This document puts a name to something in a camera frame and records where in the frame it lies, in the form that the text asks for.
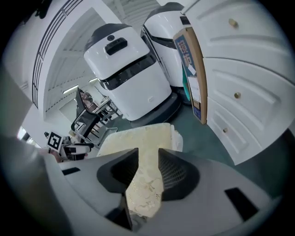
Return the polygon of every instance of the blue label on box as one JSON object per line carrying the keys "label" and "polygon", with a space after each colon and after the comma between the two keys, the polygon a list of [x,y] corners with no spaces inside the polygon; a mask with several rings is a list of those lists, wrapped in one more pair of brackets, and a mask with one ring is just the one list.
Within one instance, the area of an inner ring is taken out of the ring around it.
{"label": "blue label on box", "polygon": [[181,61],[183,63],[184,70],[187,76],[196,76],[196,73],[193,74],[192,71],[189,69],[192,66],[195,71],[195,64],[193,60],[192,53],[189,50],[188,43],[183,35],[179,36],[177,39],[174,40],[176,44],[176,48],[179,52],[181,57]]}
{"label": "blue label on box", "polygon": [[197,116],[197,118],[201,120],[201,111],[194,106],[193,106],[193,109],[194,109],[194,114]]}

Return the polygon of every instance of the yellowish surface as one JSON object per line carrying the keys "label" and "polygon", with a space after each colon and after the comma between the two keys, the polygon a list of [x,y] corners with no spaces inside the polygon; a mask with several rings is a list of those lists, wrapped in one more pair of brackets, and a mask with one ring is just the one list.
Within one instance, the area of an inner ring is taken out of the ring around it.
{"label": "yellowish surface", "polygon": [[139,149],[139,167],[126,190],[128,208],[139,215],[152,217],[160,207],[163,192],[158,149],[172,149],[171,125],[153,124],[114,133],[106,138],[98,156],[130,148]]}

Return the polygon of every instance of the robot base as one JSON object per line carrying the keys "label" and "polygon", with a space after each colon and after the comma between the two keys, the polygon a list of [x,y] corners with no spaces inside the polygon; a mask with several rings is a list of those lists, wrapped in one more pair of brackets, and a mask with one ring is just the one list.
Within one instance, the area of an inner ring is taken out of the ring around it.
{"label": "robot base", "polygon": [[176,93],[171,93],[170,96],[163,101],[156,108],[151,110],[149,113],[143,117],[131,121],[131,127],[141,127],[148,124],[156,124],[167,121],[177,110],[180,108],[181,102]]}
{"label": "robot base", "polygon": [[174,87],[174,86],[170,86],[170,87],[172,92],[176,93],[179,96],[179,99],[182,104],[187,106],[192,105],[192,103],[188,100],[183,87]]}

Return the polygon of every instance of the cabinet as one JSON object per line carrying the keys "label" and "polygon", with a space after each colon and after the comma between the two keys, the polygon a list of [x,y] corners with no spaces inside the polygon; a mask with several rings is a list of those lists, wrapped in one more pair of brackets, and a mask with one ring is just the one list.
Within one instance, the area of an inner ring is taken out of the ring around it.
{"label": "cabinet", "polygon": [[235,164],[272,144],[295,118],[295,61],[271,14],[252,0],[185,7],[207,79],[207,123]]}

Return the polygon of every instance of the mesh gripper pad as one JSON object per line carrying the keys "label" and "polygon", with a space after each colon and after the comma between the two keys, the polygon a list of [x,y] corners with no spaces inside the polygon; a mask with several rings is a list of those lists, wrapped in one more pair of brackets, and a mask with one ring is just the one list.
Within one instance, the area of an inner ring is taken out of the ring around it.
{"label": "mesh gripper pad", "polygon": [[196,188],[200,179],[199,171],[193,164],[161,148],[159,170],[164,185],[162,201],[185,198]]}
{"label": "mesh gripper pad", "polygon": [[102,165],[98,181],[111,193],[124,194],[138,169],[138,148]]}

